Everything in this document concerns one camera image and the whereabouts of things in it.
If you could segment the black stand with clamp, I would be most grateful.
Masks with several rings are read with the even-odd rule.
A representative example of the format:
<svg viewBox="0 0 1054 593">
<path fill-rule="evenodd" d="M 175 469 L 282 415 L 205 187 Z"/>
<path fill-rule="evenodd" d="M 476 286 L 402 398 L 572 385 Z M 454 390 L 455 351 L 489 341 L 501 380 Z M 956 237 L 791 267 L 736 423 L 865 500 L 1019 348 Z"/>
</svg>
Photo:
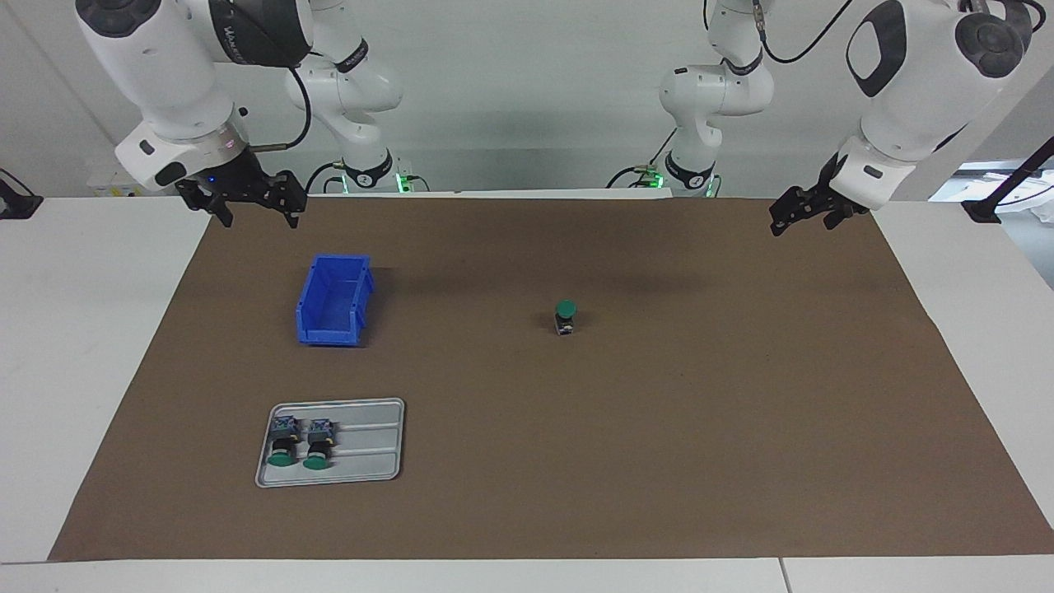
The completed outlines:
<svg viewBox="0 0 1054 593">
<path fill-rule="evenodd" d="M 996 214 L 996 209 L 1002 204 L 1010 193 L 1019 187 L 1024 180 L 1032 176 L 1040 166 L 1054 157 L 1054 135 L 1045 144 L 1036 150 L 1031 156 L 1024 159 L 1023 164 L 1014 170 L 1006 180 L 1002 180 L 997 187 L 994 187 L 984 199 L 964 200 L 961 203 L 967 215 L 973 222 L 978 224 L 1000 224 L 1001 220 Z"/>
</svg>

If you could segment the white cluttered side surface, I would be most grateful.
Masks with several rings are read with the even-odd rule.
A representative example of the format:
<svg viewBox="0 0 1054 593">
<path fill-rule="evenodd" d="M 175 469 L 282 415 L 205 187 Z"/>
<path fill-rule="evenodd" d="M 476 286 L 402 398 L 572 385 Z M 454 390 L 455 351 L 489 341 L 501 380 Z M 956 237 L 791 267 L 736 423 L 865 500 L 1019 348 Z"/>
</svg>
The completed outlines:
<svg viewBox="0 0 1054 593">
<path fill-rule="evenodd" d="M 961 203 L 964 200 L 983 200 L 1024 162 L 968 161 L 930 196 L 931 203 Z M 995 214 L 1024 212 L 1039 207 L 1054 215 L 1054 158 L 1043 162 L 1020 185 L 1006 195 Z"/>
</svg>

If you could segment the silver metal tray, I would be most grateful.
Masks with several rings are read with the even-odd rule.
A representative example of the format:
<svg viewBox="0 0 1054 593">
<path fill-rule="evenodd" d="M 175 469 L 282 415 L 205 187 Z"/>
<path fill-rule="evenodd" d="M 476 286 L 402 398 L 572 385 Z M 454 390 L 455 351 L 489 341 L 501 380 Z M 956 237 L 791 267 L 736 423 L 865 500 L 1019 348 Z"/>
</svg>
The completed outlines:
<svg viewBox="0 0 1054 593">
<path fill-rule="evenodd" d="M 257 487 L 315 487 L 398 477 L 405 424 L 405 402 L 401 398 L 279 403 L 268 413 L 268 424 L 280 414 L 292 414 L 300 421 L 296 462 L 289 468 L 267 464 L 267 426 L 254 476 Z M 313 419 L 330 419 L 336 431 L 330 466 L 325 470 L 306 469 L 302 464 L 308 453 L 306 431 Z"/>
</svg>

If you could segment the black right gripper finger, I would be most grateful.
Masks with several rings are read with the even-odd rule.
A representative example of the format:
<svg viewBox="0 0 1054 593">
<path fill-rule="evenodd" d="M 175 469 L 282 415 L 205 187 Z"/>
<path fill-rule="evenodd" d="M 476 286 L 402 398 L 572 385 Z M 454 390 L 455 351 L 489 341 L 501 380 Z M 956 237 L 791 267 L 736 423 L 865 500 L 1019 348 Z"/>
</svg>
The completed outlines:
<svg viewBox="0 0 1054 593">
<path fill-rule="evenodd" d="M 226 205 L 222 194 L 207 194 L 194 180 L 178 180 L 175 189 L 191 211 L 203 211 L 215 217 L 225 228 L 233 225 L 233 213 Z"/>
<path fill-rule="evenodd" d="M 287 225 L 297 229 L 306 211 L 308 194 L 290 171 L 266 177 L 266 207 L 282 214 Z"/>
</svg>

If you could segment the blue plastic storage bin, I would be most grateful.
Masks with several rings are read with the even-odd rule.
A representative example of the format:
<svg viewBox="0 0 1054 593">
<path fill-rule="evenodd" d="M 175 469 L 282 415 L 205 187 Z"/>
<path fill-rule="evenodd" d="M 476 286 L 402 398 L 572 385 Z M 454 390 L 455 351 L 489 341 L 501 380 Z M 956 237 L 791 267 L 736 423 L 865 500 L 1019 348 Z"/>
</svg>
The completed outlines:
<svg viewBox="0 0 1054 593">
<path fill-rule="evenodd" d="M 370 256 L 317 253 L 295 308 L 297 340 L 304 345 L 362 345 L 373 292 Z"/>
</svg>

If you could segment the brown paper table mat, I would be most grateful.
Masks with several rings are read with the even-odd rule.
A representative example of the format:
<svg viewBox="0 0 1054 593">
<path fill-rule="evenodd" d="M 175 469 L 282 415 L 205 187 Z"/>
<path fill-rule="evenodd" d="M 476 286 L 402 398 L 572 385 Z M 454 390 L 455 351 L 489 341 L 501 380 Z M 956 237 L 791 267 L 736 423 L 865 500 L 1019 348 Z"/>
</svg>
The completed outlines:
<svg viewBox="0 0 1054 593">
<path fill-rule="evenodd" d="M 768 223 L 750 199 L 236 207 L 48 558 L 1054 553 L 874 218 Z M 362 345 L 297 340 L 317 253 L 371 258 Z M 255 485 L 274 406 L 380 398 L 398 477 Z"/>
</svg>

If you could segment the black table clamp bracket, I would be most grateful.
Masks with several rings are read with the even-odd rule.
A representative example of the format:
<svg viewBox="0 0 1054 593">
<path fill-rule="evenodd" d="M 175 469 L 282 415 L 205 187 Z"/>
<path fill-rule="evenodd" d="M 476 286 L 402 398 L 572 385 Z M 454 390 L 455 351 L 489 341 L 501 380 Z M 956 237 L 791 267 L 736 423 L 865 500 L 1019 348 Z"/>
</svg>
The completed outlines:
<svg viewBox="0 0 1054 593">
<path fill-rule="evenodd" d="M 30 219 L 42 202 L 42 196 L 0 166 L 0 219 Z"/>
</svg>

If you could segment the white and yellow box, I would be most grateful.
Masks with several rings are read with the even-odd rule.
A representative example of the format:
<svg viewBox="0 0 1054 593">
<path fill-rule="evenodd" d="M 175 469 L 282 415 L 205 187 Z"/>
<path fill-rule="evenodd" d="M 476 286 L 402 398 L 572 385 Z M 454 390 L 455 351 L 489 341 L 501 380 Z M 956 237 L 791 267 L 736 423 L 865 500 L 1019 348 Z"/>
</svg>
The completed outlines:
<svg viewBox="0 0 1054 593">
<path fill-rule="evenodd" d="M 96 198 L 136 198 L 142 187 L 116 162 L 89 165 L 87 187 Z"/>
</svg>

